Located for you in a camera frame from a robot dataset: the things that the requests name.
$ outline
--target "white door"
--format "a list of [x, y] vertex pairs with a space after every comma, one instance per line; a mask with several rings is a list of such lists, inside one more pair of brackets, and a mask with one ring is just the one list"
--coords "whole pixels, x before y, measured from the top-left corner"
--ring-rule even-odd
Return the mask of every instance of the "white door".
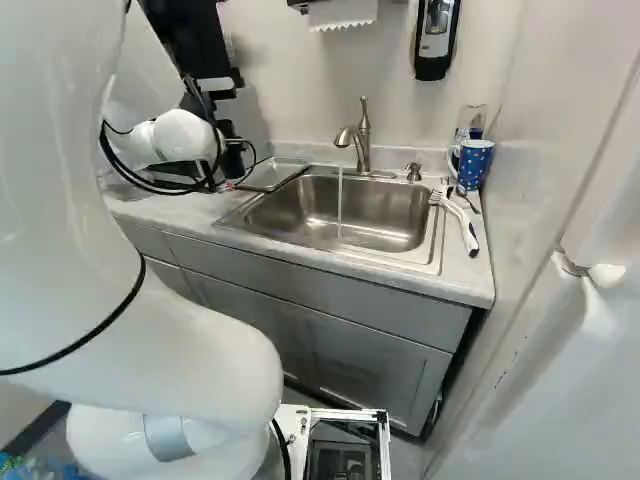
[[[560, 238], [635, 78], [640, 2], [603, 5], [525, 0], [483, 194], [496, 302], [431, 438], [440, 450], [464, 433], [467, 417], [493, 388], [484, 376], [494, 369], [494, 352], [516, 328], [527, 292]], [[594, 195], [599, 200], [604, 194]]]
[[638, 478], [640, 294], [588, 282], [548, 263], [523, 311], [529, 331], [512, 336], [436, 480]]
[[640, 87], [638, 64], [561, 245], [579, 266], [624, 266], [596, 288], [554, 254], [497, 353], [493, 391], [436, 480], [640, 476]]

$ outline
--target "faucet handle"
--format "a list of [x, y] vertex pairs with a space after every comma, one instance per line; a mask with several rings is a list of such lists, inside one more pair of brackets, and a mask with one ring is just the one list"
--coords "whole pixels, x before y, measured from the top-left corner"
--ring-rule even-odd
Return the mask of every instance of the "faucet handle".
[[358, 123], [358, 130], [367, 131], [371, 130], [371, 122], [369, 121], [369, 110], [367, 108], [367, 97], [364, 95], [360, 97], [360, 105], [362, 106], [362, 118]]
[[410, 182], [419, 182], [422, 180], [422, 175], [420, 174], [420, 169], [422, 168], [422, 164], [418, 162], [411, 162], [407, 164], [405, 170], [409, 172], [407, 175], [407, 180]]

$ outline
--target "gray countertop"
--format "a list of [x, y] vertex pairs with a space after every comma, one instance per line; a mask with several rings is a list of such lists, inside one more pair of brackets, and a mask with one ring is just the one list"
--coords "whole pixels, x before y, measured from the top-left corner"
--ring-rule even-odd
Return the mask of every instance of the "gray countertop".
[[[274, 242], [254, 234], [214, 225], [217, 220], [256, 195], [258, 193], [233, 191], [214, 195], [192, 193], [166, 197], [148, 195], [133, 187], [125, 187], [106, 190], [104, 198], [114, 216], [165, 232], [464, 305], [489, 309], [493, 304], [495, 291], [484, 220], [482, 215], [473, 214], [465, 202], [457, 203], [465, 208], [474, 224], [480, 253], [474, 259], [466, 255], [460, 227], [452, 215], [447, 215], [442, 272], [436, 276], [376, 261], [342, 257], [312, 248]], [[469, 199], [480, 206], [477, 192], [470, 192]]]

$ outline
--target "gray cabinet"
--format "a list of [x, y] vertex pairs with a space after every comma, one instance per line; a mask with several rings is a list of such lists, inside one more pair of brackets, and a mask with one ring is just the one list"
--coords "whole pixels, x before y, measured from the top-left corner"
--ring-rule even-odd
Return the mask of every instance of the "gray cabinet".
[[176, 263], [162, 231], [122, 218], [116, 218], [116, 221], [129, 241], [142, 254], [165, 262]]
[[419, 435], [451, 355], [194, 272], [205, 304], [261, 330], [288, 375]]
[[309, 328], [313, 311], [193, 272], [185, 272], [205, 305], [260, 330], [273, 342], [285, 374], [314, 387], [316, 367]]
[[396, 426], [420, 435], [451, 355], [335, 317], [310, 320], [320, 389], [386, 408]]
[[192, 302], [202, 304], [202, 301], [196, 291], [187, 283], [184, 272], [180, 267], [149, 257], [145, 257], [145, 259], [147, 261], [147, 266], [153, 270], [153, 273], [155, 273], [167, 287]]
[[166, 234], [178, 264], [269, 296], [454, 353], [471, 308]]

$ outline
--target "running water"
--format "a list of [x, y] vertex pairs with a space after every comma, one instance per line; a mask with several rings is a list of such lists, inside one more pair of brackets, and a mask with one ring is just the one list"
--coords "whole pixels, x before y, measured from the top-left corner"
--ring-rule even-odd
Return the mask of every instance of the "running water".
[[338, 242], [342, 238], [342, 166], [338, 167]]

